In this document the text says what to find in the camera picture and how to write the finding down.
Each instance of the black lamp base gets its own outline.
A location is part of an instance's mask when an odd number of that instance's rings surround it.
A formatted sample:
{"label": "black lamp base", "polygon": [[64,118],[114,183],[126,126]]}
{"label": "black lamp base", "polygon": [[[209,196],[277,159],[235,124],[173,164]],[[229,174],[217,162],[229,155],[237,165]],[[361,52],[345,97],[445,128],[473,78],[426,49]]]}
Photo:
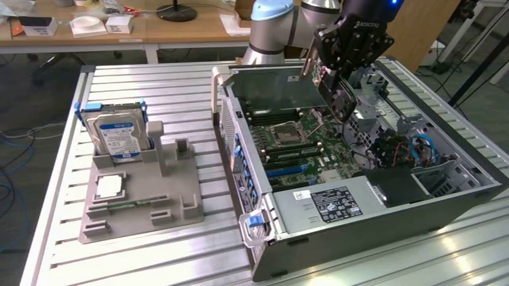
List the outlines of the black lamp base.
{"label": "black lamp base", "polygon": [[[174,5],[164,5],[159,7],[158,10],[163,10],[164,8],[168,8],[171,6]],[[178,10],[175,10],[175,7],[171,7],[164,11],[158,12],[156,14],[159,18],[162,18],[166,21],[187,22],[197,18],[198,12],[191,7],[179,5]]]}

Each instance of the circuit board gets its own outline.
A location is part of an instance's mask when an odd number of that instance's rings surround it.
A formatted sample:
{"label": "circuit board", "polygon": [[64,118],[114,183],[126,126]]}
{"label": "circuit board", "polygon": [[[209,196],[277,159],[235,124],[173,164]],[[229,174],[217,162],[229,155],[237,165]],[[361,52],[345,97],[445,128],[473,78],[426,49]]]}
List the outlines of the circuit board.
{"label": "circuit board", "polygon": [[273,191],[348,179],[361,170],[329,110],[298,113],[297,121],[250,126]]}

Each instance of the aluminum slotted table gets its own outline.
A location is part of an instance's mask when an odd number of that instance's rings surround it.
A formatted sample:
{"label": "aluminum slotted table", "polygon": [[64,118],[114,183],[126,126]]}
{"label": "aluminum slotted table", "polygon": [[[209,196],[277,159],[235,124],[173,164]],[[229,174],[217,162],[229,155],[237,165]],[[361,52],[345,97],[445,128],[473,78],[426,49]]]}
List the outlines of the aluminum slotted table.
{"label": "aluminum slotted table", "polygon": [[[502,150],[398,62],[382,63],[509,175]],[[211,122],[211,68],[222,64],[234,62],[84,67],[74,102],[144,98],[148,119],[164,122],[163,143],[186,137],[194,144],[206,220],[78,242],[94,147],[71,108],[22,285],[509,285],[508,191],[433,233],[251,281]],[[389,91],[405,114],[420,112],[396,89]]]}

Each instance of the hard drive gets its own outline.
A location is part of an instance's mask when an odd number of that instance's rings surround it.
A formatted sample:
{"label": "hard drive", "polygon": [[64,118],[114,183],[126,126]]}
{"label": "hard drive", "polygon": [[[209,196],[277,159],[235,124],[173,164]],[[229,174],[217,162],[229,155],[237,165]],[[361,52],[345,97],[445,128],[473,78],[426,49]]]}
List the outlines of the hard drive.
{"label": "hard drive", "polygon": [[110,155],[114,163],[142,160],[140,152],[152,148],[147,137],[147,105],[144,101],[132,104],[87,103],[76,115],[87,128],[95,155]]}

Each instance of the motherboard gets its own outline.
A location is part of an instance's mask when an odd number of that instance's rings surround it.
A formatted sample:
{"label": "motherboard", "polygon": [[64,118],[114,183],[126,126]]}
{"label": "motherboard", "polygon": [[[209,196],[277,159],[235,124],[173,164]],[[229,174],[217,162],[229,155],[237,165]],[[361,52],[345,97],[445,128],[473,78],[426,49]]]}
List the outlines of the motherboard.
{"label": "motherboard", "polygon": [[361,170],[326,107],[250,113],[247,121],[274,192],[348,179]]}

